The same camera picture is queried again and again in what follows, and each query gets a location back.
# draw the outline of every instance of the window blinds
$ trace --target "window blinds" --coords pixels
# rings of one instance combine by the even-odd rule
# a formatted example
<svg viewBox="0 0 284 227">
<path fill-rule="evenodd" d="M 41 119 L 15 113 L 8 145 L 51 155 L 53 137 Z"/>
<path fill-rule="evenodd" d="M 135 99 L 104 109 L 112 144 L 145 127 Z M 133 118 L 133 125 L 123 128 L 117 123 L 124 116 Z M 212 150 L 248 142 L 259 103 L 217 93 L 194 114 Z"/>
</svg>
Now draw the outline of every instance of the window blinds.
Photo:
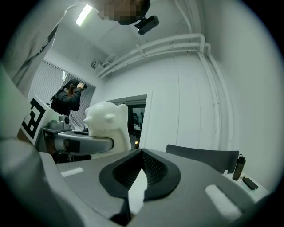
<svg viewBox="0 0 284 227">
<path fill-rule="evenodd" d="M 61 84 L 62 70 L 41 62 L 28 92 L 28 101 L 36 94 L 43 102 L 51 103 L 50 99 L 61 88 Z"/>
<path fill-rule="evenodd" d="M 79 81 L 82 81 L 82 80 L 68 74 L 67 77 L 65 78 L 62 86 L 67 84 L 72 79 L 77 79 Z M 92 85 L 90 85 L 90 84 L 88 84 L 84 81 L 82 81 L 82 83 L 87 84 L 88 88 L 84 89 L 81 93 L 79 110 L 78 111 L 71 111 L 71 113 L 70 113 L 69 119 L 70 119 L 70 125 L 71 125 L 72 129 L 74 129 L 75 126 L 77 126 L 77 127 L 79 126 L 81 128 L 81 130 L 83 129 L 83 127 L 84 127 L 83 121 L 86 118 L 85 109 L 89 107 L 91 99 L 92 99 L 94 91 L 95 91 L 95 87 L 93 87 Z"/>
</svg>

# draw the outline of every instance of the white table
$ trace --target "white table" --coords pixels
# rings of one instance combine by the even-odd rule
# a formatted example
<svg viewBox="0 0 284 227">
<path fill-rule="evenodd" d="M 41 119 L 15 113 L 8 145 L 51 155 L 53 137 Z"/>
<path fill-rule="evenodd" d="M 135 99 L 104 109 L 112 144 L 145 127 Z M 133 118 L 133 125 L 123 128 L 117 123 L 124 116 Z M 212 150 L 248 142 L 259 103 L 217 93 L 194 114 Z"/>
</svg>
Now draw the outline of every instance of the white table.
<svg viewBox="0 0 284 227">
<path fill-rule="evenodd" d="M 251 190 L 242 180 L 242 177 L 245 176 L 246 178 L 249 178 L 250 180 L 252 180 L 257 186 L 258 189 L 255 190 Z M 258 202 L 259 200 L 261 200 L 263 197 L 268 196 L 270 194 L 270 192 L 264 188 L 260 183 L 258 183 L 256 180 L 254 180 L 253 178 L 249 177 L 247 174 L 245 174 L 244 172 L 241 174 L 239 180 L 233 180 L 233 174 L 227 174 L 225 175 L 225 177 L 227 177 L 229 180 L 231 180 L 232 182 L 234 182 L 236 185 L 238 185 L 239 187 L 241 187 L 252 199 L 254 202 Z"/>
</svg>

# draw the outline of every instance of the ceiling light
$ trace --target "ceiling light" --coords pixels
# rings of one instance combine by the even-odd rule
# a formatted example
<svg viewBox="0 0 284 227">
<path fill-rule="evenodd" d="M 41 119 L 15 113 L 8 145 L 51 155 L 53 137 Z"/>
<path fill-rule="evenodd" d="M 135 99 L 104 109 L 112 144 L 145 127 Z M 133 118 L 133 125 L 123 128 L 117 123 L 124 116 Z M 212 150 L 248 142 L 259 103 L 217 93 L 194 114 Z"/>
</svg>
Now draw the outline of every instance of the ceiling light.
<svg viewBox="0 0 284 227">
<path fill-rule="evenodd" d="M 80 15 L 78 16 L 78 19 L 76 20 L 76 24 L 78 24 L 79 26 L 82 25 L 83 21 L 85 20 L 85 18 L 88 16 L 88 14 L 90 13 L 90 11 L 92 10 L 92 7 L 89 5 L 86 5 L 84 7 L 84 9 L 82 10 L 82 12 L 80 13 Z"/>
</svg>

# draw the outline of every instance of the black bottle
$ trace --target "black bottle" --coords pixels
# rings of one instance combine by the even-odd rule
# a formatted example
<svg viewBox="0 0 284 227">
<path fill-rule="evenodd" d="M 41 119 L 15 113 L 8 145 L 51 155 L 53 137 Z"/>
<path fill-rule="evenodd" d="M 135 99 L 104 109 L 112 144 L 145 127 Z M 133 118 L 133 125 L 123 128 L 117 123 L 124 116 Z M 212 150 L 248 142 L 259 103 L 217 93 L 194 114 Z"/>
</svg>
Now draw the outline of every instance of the black bottle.
<svg viewBox="0 0 284 227">
<path fill-rule="evenodd" d="M 244 165 L 245 165 L 245 157 L 242 154 L 240 154 L 237 160 L 237 165 L 236 165 L 235 172 L 233 175 L 233 180 L 238 180 L 240 178 Z"/>
</svg>

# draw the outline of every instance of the white bear figurine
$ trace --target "white bear figurine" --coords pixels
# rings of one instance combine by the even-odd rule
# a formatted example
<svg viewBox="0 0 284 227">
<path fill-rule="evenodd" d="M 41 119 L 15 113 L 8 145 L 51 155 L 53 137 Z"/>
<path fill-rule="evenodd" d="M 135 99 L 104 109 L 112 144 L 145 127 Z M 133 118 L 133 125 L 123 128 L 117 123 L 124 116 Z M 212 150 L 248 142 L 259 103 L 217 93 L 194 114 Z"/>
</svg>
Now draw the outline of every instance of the white bear figurine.
<svg viewBox="0 0 284 227">
<path fill-rule="evenodd" d="M 107 137 L 114 140 L 113 149 L 92 154 L 91 158 L 105 157 L 119 152 L 131 150 L 128 134 L 128 107 L 111 102 L 98 102 L 85 110 L 84 123 L 88 125 L 89 136 Z"/>
</svg>

